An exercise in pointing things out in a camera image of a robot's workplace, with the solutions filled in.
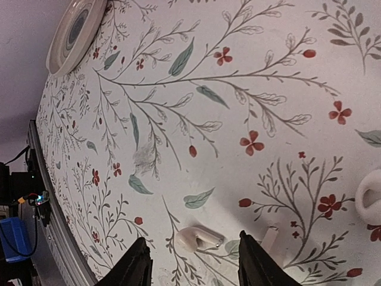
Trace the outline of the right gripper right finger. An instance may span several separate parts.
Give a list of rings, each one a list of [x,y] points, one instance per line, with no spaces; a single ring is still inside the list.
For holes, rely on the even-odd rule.
[[[240,232],[240,286],[301,286],[289,276],[250,234]]]

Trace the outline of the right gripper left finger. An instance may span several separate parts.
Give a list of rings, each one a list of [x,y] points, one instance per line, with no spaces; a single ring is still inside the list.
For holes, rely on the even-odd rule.
[[[115,266],[101,279],[101,286],[148,286],[153,260],[146,239],[138,238]]]

